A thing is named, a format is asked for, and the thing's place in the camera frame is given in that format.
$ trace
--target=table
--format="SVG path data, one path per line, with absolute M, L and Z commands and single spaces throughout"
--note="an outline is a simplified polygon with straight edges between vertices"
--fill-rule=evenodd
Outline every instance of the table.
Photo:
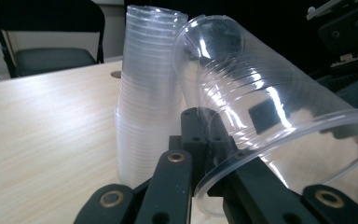
M 120 183 L 120 79 L 111 76 L 120 69 L 114 62 L 0 82 L 0 223 L 73 223 L 93 192 Z M 356 178 L 358 168 L 340 181 Z M 192 223 L 227 221 L 193 204 Z

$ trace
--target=wooden table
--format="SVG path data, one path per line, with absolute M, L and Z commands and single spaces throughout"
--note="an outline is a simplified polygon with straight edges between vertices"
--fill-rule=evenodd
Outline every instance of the wooden table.
M 95 190 L 120 183 L 120 79 L 111 77 L 120 69 L 105 63 L 0 82 L 0 223 L 73 223 Z M 194 204 L 192 223 L 227 221 Z

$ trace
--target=black chair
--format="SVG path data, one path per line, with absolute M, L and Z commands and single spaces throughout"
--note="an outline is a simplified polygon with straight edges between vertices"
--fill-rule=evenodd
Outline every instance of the black chair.
M 0 0 L 0 43 L 10 76 L 103 63 L 104 23 L 102 10 L 91 0 Z M 73 34 L 71 38 L 95 33 L 99 35 L 98 49 L 96 56 L 78 46 L 14 49 L 9 34 L 13 32 L 66 32 Z

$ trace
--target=chair backrest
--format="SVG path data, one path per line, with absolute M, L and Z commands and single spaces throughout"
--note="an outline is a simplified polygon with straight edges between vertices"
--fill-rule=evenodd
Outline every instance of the chair backrest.
M 97 63 L 103 63 L 105 17 L 91 0 L 0 0 L 0 43 L 8 69 L 14 69 L 7 32 L 99 33 Z

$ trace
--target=metal ring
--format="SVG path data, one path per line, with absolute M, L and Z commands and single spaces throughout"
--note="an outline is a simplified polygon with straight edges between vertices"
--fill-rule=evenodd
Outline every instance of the metal ring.
M 325 199 L 324 195 L 331 196 L 335 200 L 334 201 L 327 200 Z M 341 208 L 345 204 L 344 201 L 338 195 L 336 195 L 336 193 L 324 189 L 316 190 L 315 197 L 319 202 L 324 203 L 325 205 L 333 208 Z
M 184 161 L 185 156 L 182 153 L 179 152 L 173 152 L 170 155 L 168 155 L 168 160 L 173 162 L 179 162 Z
M 106 197 L 111 195 L 117 195 L 117 198 L 115 199 L 114 202 L 110 202 L 109 200 L 106 200 Z M 103 196 L 101 196 L 100 204 L 103 207 L 113 207 L 120 204 L 123 201 L 123 199 L 124 199 L 123 192 L 119 190 L 111 190 L 111 191 L 107 191 L 105 194 L 103 194 Z

